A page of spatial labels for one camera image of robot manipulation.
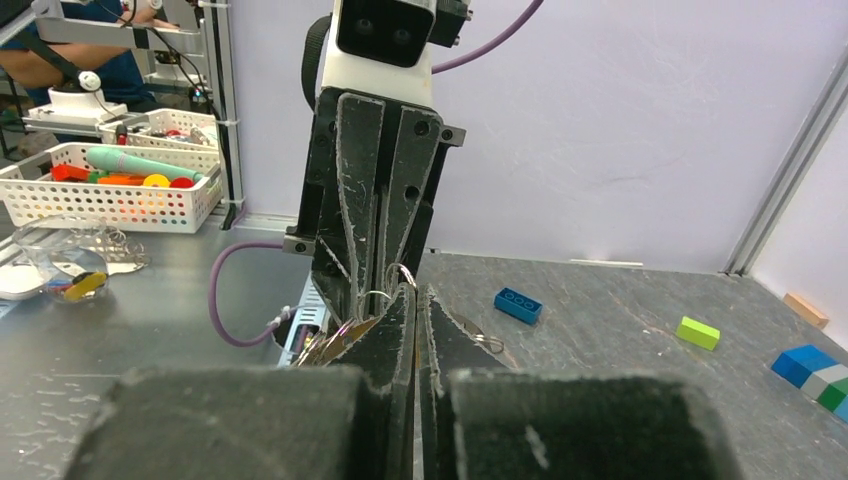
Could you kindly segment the silver key with ring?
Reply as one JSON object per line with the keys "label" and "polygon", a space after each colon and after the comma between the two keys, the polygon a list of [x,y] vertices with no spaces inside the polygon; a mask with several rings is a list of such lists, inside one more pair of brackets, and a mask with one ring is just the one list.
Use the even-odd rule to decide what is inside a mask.
{"label": "silver key with ring", "polygon": [[502,340],[487,335],[477,324],[462,315],[455,315],[456,322],[469,334],[476,342],[480,343],[490,353],[499,355],[504,352],[505,344]]}

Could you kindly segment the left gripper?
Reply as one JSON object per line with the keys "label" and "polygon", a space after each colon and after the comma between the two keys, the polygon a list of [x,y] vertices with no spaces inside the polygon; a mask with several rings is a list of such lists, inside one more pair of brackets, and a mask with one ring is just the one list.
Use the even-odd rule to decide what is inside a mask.
{"label": "left gripper", "polygon": [[448,152],[465,142],[431,108],[328,88],[312,122],[292,251],[331,312],[382,312],[418,271]]}

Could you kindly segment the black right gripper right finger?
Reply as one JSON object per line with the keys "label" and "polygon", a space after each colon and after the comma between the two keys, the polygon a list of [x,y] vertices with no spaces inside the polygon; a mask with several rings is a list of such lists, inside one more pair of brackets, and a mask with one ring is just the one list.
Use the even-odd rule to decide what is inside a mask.
{"label": "black right gripper right finger", "polygon": [[418,294],[428,479],[740,479],[719,412],[684,378],[645,370],[504,367]]}

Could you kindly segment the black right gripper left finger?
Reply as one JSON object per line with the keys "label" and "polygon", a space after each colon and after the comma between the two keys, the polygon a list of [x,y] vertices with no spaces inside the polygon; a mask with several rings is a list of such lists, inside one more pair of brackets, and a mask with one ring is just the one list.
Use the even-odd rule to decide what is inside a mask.
{"label": "black right gripper left finger", "polygon": [[323,367],[133,370],[68,479],[408,479],[416,290]]}

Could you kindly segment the perforated metal ring plate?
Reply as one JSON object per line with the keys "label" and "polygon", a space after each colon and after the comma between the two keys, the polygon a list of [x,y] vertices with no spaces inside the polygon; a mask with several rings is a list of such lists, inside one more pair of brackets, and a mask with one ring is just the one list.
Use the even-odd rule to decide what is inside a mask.
{"label": "perforated metal ring plate", "polygon": [[292,361],[295,367],[322,367],[346,352],[359,338],[365,335],[377,322],[377,317],[367,320],[351,319],[342,324],[332,335],[320,332]]}

